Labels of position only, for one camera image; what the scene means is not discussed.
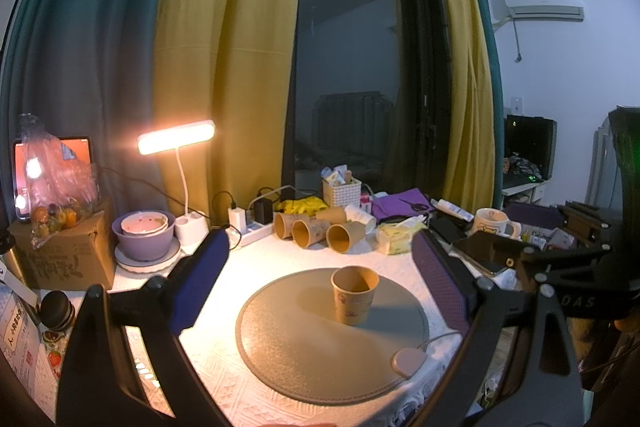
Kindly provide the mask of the yellow tissue pack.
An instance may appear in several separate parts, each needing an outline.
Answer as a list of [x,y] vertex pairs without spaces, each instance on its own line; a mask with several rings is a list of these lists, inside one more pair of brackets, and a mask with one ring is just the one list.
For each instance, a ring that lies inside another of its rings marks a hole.
[[398,223],[384,223],[375,231],[376,250],[386,256],[407,254],[413,236],[426,229],[425,217],[414,216]]

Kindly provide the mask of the purple cloth pouch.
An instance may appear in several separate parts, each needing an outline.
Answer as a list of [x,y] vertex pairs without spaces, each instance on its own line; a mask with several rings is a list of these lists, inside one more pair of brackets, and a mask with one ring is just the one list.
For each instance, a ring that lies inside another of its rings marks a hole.
[[[429,212],[413,211],[407,204],[401,202],[401,199],[408,200],[408,202],[422,202],[422,204],[430,206],[431,210]],[[372,215],[378,222],[396,218],[405,219],[419,215],[428,215],[434,209],[433,204],[416,187],[396,194],[375,197],[372,200]]]

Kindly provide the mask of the white lattice basket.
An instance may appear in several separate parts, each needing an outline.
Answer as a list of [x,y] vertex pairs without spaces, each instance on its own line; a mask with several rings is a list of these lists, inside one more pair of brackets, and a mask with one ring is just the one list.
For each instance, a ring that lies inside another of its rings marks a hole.
[[362,183],[352,179],[352,182],[331,185],[326,180],[322,181],[322,199],[329,207],[345,207],[348,205],[360,206]]

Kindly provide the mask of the air conditioner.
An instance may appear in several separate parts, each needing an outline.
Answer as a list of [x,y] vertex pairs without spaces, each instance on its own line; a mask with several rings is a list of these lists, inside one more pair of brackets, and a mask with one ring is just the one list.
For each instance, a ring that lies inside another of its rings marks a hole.
[[568,20],[582,22],[585,18],[584,0],[490,0],[494,17],[502,20]]

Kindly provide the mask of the white paper cup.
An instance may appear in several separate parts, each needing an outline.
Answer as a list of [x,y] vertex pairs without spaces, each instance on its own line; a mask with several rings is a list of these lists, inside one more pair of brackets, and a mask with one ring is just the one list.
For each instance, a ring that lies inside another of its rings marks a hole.
[[371,234],[376,227],[376,219],[366,210],[355,205],[347,205],[344,208],[345,217],[348,221],[358,222],[364,226],[364,234]]

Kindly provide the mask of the paper cup middle floral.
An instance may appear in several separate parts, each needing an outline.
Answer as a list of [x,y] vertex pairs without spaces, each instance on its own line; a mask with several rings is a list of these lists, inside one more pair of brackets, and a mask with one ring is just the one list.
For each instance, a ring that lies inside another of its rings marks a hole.
[[300,248],[309,248],[326,239],[330,226],[329,221],[322,219],[297,220],[292,226],[292,237]]

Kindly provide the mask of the tablet with red screen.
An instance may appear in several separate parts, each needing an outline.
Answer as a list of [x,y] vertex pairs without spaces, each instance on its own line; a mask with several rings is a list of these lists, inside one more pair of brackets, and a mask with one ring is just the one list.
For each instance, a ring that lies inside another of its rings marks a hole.
[[47,135],[12,145],[14,210],[28,221],[37,207],[78,204],[91,207],[99,199],[88,136]]

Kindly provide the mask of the floral brown paper cup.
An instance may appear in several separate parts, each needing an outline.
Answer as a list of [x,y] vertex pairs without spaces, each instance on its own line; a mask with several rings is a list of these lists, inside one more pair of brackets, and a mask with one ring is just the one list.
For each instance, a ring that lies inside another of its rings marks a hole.
[[331,275],[335,317],[342,324],[355,326],[367,321],[380,277],[375,271],[349,265]]

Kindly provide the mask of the paper cup front plain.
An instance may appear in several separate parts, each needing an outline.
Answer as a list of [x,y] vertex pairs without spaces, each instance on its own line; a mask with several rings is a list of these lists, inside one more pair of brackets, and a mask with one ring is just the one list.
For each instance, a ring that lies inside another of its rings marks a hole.
[[347,221],[331,225],[326,231],[326,241],[339,254],[348,253],[352,247],[364,239],[366,226],[357,221]]

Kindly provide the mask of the black scissors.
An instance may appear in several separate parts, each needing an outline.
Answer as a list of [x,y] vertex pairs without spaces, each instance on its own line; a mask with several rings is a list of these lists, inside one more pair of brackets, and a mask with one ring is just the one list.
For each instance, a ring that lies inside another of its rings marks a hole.
[[424,205],[422,202],[408,202],[408,200],[405,199],[401,199],[401,202],[404,202],[416,212],[429,212],[431,210],[430,206]]

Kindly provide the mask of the paper cup rear plain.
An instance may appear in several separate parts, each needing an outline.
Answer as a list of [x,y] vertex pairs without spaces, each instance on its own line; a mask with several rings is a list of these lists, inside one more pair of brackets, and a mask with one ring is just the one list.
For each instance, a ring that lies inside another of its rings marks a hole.
[[323,209],[316,213],[316,218],[328,221],[331,225],[340,225],[347,221],[346,211],[341,206]]

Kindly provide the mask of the cardboard box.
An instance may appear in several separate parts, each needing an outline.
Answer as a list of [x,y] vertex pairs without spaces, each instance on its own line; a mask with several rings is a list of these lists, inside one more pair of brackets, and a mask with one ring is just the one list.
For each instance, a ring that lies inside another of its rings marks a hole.
[[111,289],[116,271],[113,221],[113,203],[105,197],[90,218],[56,233],[36,249],[30,243],[30,225],[13,222],[9,232],[26,284],[48,291],[86,291],[96,284]]

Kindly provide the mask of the round grey placemat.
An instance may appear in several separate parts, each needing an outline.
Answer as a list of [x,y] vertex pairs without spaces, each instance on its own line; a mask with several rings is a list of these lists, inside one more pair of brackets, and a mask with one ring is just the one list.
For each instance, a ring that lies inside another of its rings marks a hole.
[[367,321],[335,316],[332,270],[280,277],[247,300],[235,324],[241,358],[266,386],[318,405],[346,405],[385,395],[402,382],[393,356],[430,337],[427,316],[405,287],[382,277]]

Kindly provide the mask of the purple bowl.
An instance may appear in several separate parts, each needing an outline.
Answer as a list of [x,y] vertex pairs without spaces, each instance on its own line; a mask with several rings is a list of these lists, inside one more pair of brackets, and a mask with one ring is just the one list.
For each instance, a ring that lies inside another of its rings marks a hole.
[[155,261],[165,256],[174,234],[175,216],[162,210],[126,213],[112,223],[122,253],[134,261]]

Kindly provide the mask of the white desk lamp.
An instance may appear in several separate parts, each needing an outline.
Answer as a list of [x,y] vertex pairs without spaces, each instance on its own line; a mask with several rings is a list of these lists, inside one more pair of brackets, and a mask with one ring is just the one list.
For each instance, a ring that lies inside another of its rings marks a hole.
[[192,255],[208,235],[207,219],[201,213],[189,209],[190,194],[186,173],[180,156],[183,147],[208,142],[215,135],[216,126],[210,119],[180,124],[180,126],[145,132],[138,136],[137,147],[142,156],[154,155],[166,150],[175,153],[183,189],[183,214],[175,219],[175,236],[182,251]]

